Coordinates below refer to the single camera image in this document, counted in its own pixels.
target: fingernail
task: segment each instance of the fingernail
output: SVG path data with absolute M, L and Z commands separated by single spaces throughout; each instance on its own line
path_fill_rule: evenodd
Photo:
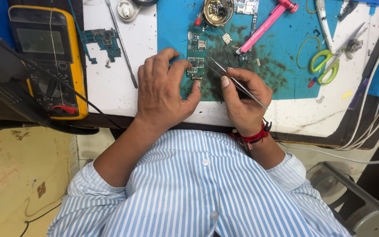
M 229 85 L 229 78 L 227 78 L 227 76 L 223 76 L 221 78 L 221 81 L 222 81 L 222 88 L 225 88 Z

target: circuit board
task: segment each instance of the circuit board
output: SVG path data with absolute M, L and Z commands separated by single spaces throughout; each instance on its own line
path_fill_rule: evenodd
M 84 43 L 97 43 L 100 47 L 100 50 L 106 50 L 108 52 L 108 58 L 110 62 L 115 62 L 116 57 L 121 57 L 121 49 L 118 47 L 118 42 L 116 40 L 116 38 L 118 38 L 118 35 L 112 28 L 110 30 L 85 30 L 84 37 Z M 90 60 L 92 64 L 97 63 L 95 58 L 92 58 Z
M 234 0 L 235 12 L 238 14 L 253 15 L 258 12 L 259 0 Z
M 252 15 L 252 23 L 251 23 L 251 32 L 250 37 L 255 33 L 257 29 L 257 13 Z M 239 55 L 239 66 L 242 67 L 244 62 L 249 63 L 251 61 L 252 47 L 246 53 L 241 53 Z
M 187 70 L 187 77 L 192 80 L 202 80 L 206 73 L 205 60 L 207 56 L 207 31 L 205 25 L 194 27 L 190 24 L 188 28 L 187 60 L 192 68 Z

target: scissors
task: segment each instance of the scissors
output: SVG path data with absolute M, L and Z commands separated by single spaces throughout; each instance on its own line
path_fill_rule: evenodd
M 208 56 L 209 58 L 211 58 L 211 60 L 213 60 L 214 63 L 217 64 L 217 66 L 219 66 L 225 73 L 227 73 L 227 71 L 218 63 L 216 62 L 212 57 Z M 217 72 L 216 70 L 214 70 L 213 68 L 211 68 L 210 66 L 208 66 L 210 69 L 213 70 L 213 72 L 219 74 L 220 76 L 222 76 L 219 72 Z M 257 98 L 255 98 L 255 96 L 253 94 L 251 94 L 251 92 L 249 92 L 248 89 L 246 89 L 241 83 L 239 83 L 238 80 L 236 80 L 235 78 L 231 77 L 232 80 L 234 81 L 235 83 L 235 87 L 238 88 L 240 91 L 242 91 L 243 93 L 247 94 L 249 97 L 251 97 L 253 100 L 257 101 L 257 103 L 259 103 L 262 107 L 264 107 L 266 110 L 268 109 L 265 105 L 263 105 Z
M 321 75 L 319 76 L 319 78 L 317 79 L 317 82 L 319 84 L 328 84 L 330 83 L 334 77 L 336 76 L 337 72 L 339 71 L 339 64 L 340 64 L 340 57 L 341 55 L 343 54 L 343 52 L 345 51 L 346 47 L 350 44 L 350 41 L 353 40 L 353 39 L 357 39 L 359 38 L 365 31 L 367 28 L 365 28 L 361 33 L 359 33 L 359 30 L 361 30 L 362 26 L 365 24 L 362 23 L 353 33 L 352 35 L 350 35 L 349 38 L 347 38 L 346 41 L 344 41 L 344 43 L 339 47 L 339 49 L 335 52 L 335 54 L 332 54 L 328 49 L 326 50 L 323 50 L 323 51 L 320 51 L 318 52 L 314 57 L 313 59 L 311 60 L 310 64 L 309 64 L 309 70 L 312 72 L 312 73 L 316 73 L 318 72 L 321 68 L 324 67 L 324 64 L 330 60 L 330 58 L 332 58 L 334 55 L 336 55 L 336 58 L 334 60 L 334 62 L 328 66 L 322 73 Z M 317 58 L 319 56 L 325 56 L 325 59 L 323 62 L 321 62 L 316 68 L 314 68 L 314 63 L 315 61 L 317 60 Z M 331 77 L 324 81 L 323 82 L 323 78 L 324 76 L 331 70 L 333 69 L 333 73 L 331 74 Z

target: digital multimeter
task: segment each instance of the digital multimeter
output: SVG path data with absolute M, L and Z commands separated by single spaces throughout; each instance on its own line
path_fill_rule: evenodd
M 14 5 L 8 9 L 17 51 L 85 95 L 74 19 L 56 8 Z M 56 80 L 26 65 L 30 94 L 52 119 L 83 119 L 87 103 Z

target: hand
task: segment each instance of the hand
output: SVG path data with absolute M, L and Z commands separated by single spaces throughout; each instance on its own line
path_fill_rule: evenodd
M 244 81 L 251 94 L 267 107 L 271 103 L 273 91 L 256 73 L 251 71 L 228 67 L 227 74 L 225 72 L 222 74 L 224 75 L 222 91 L 229 120 L 241 136 L 254 136 L 262 129 L 261 121 L 266 109 L 251 98 L 240 100 L 230 77 Z
M 192 84 L 186 100 L 179 95 L 184 71 L 192 65 L 181 59 L 169 66 L 169 60 L 177 57 L 178 51 L 165 48 L 139 67 L 138 112 L 134 121 L 142 123 L 148 132 L 163 134 L 193 114 L 200 102 L 199 81 Z

